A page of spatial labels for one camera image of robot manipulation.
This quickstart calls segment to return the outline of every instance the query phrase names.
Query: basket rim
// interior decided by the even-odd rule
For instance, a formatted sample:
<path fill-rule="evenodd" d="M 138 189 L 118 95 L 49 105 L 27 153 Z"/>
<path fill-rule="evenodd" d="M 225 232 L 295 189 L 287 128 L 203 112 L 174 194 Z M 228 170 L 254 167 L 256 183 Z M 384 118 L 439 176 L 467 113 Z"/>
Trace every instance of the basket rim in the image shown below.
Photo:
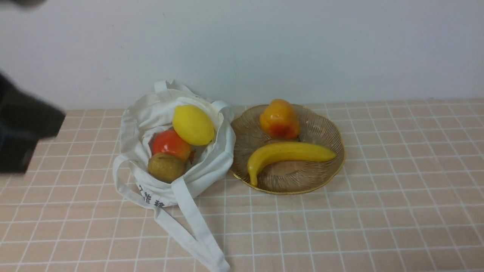
<path fill-rule="evenodd" d="M 235 122 L 236 120 L 240 119 L 240 118 L 242 117 L 242 115 L 244 115 L 244 113 L 246 113 L 247 111 L 249 111 L 249 110 L 251 110 L 251 109 L 253 109 L 253 108 L 255 108 L 255 107 L 259 107 L 259 106 L 268 106 L 268 105 L 269 105 L 269 104 L 261 104 L 261 105 L 255 105 L 255 106 L 252 106 L 252 107 L 250 107 L 250 108 L 246 109 L 246 110 L 245 110 L 245 111 L 244 111 L 244 112 L 243 112 L 241 115 L 239 115 L 237 118 L 235 118 L 235 119 L 234 119 L 232 122 Z M 333 124 L 333 126 L 336 128 L 336 131 L 338 132 L 339 137 L 340 137 L 340 139 L 341 139 L 341 146 L 343 147 L 343 161 L 341 162 L 341 164 L 340 164 L 340 166 L 339 166 L 338 170 L 336 170 L 336 172 L 335 172 L 335 173 L 334 173 L 332 176 L 330 176 L 326 182 L 324 182 L 323 184 L 318 185 L 318 186 L 316 186 L 316 187 L 314 187 L 314 188 L 311 188 L 311 189 L 308 189 L 308 190 L 305 190 L 305 191 L 298 191 L 298 192 L 273 192 L 273 191 L 268 191 L 268 190 L 260 189 L 260 188 L 258 188 L 258 187 L 255 187 L 255 186 L 251 185 L 250 183 L 245 182 L 245 181 L 244 181 L 244 180 L 243 180 L 241 177 L 239 177 L 237 174 L 235 174 L 235 173 L 234 173 L 234 171 L 232 171 L 232 169 L 230 169 L 230 170 L 229 170 L 229 171 L 232 173 L 232 175 L 233 175 L 235 178 L 237 178 L 238 180 L 240 180 L 240 181 L 241 181 L 242 183 L 244 183 L 245 185 L 247 185 L 247 186 L 251 187 L 252 189 L 255 189 L 255 190 L 258 190 L 258 191 L 261 191 L 261 192 L 267 193 L 267 194 L 271 194 L 271 195 L 279 195 L 279 196 L 288 196 L 288 195 L 302 195 L 302 194 L 306 194 L 306 193 L 309 193 L 309 192 L 315 191 L 315 190 L 317 190 L 317 189 L 319 189 L 319 188 L 321 188 L 321 187 L 323 187 L 323 186 L 327 185 L 327 184 L 328 184 L 330 181 L 332 181 L 332 180 L 333 180 L 333 178 L 334 178 L 334 177 L 335 177 L 335 176 L 336 176 L 336 175 L 337 175 L 337 174 L 338 174 L 338 173 L 341 171 L 341 169 L 343 168 L 343 165 L 344 165 L 344 164 L 345 164 L 345 162 L 346 162 L 346 149 L 345 149 L 345 144 L 344 144 L 344 142 L 343 142 L 343 137 L 342 137 L 342 135 L 341 135 L 341 132 L 339 131 L 339 128 L 336 126 L 336 124 L 334 124 L 334 123 L 333 123 L 331 120 L 329 120 L 328 118 L 326 118 L 326 117 L 324 117 L 324 116 L 322 116 L 322 115 L 319 115 L 318 113 L 316 113 L 315 111 L 311 110 L 310 108 L 308 108 L 308 107 L 306 107 L 306 106 L 304 106 L 304 105 L 299 105 L 299 104 L 291 104 L 291 105 L 296 105 L 296 106 L 300 106 L 300 107 L 302 107 L 302 108 L 304 108 L 304 109 L 307 109 L 307 110 L 311 111 L 312 113 L 314 113 L 314 114 L 316 114 L 316 115 L 318 115 L 318 116 L 320 116 L 320 117 L 322 117 L 322 118 L 324 118 L 324 119 L 328 120 L 328 121 L 329 121 L 331 124 Z"/>

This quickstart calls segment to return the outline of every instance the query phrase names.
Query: yellow lemon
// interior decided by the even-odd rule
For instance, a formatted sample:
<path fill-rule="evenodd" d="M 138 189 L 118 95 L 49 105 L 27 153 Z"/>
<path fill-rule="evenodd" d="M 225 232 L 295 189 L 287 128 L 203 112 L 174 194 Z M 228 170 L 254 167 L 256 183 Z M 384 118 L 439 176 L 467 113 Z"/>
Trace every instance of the yellow lemon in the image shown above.
<path fill-rule="evenodd" d="M 194 105 L 176 106 L 173 128 L 185 142 L 194 146 L 206 145 L 215 137 L 210 117 Z"/>

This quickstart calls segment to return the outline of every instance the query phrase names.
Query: white wall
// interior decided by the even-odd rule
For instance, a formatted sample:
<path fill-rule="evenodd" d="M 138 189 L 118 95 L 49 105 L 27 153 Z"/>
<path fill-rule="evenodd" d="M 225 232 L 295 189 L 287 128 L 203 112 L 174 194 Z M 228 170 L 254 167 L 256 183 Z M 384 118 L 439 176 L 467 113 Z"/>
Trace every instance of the white wall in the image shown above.
<path fill-rule="evenodd" d="M 234 104 L 482 97 L 483 14 L 484 0 L 47 0 L 0 10 L 0 70 L 65 108 L 125 107 L 168 78 Z"/>

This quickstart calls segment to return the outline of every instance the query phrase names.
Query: blurry black object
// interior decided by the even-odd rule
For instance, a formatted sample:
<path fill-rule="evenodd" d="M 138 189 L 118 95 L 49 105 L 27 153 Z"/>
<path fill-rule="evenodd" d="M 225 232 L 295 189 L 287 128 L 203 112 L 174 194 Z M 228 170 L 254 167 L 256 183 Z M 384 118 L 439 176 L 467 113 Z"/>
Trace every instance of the blurry black object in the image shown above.
<path fill-rule="evenodd" d="M 19 90 L 0 73 L 0 174 L 25 173 L 41 139 L 56 137 L 65 112 Z"/>
<path fill-rule="evenodd" d="M 35 7 L 45 2 L 45 0 L 0 0 L 0 3 L 13 3 L 22 8 Z"/>

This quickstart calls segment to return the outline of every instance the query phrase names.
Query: woven basket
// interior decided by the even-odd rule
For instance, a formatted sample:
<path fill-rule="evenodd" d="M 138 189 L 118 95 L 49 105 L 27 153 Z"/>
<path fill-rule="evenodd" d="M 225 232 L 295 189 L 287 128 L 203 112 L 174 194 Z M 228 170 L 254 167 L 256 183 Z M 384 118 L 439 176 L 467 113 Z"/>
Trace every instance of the woven basket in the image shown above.
<path fill-rule="evenodd" d="M 234 162 L 230 170 L 234 176 L 252 188 L 275 195 L 304 194 L 326 185 L 341 169 L 345 149 L 338 128 L 327 118 L 299 105 L 293 105 L 301 124 L 299 141 L 325 146 L 336 153 L 329 162 L 278 162 L 265 167 L 257 176 L 258 185 L 250 184 L 247 162 L 258 148 L 278 142 L 265 134 L 259 116 L 267 105 L 246 110 L 232 122 L 235 131 Z"/>

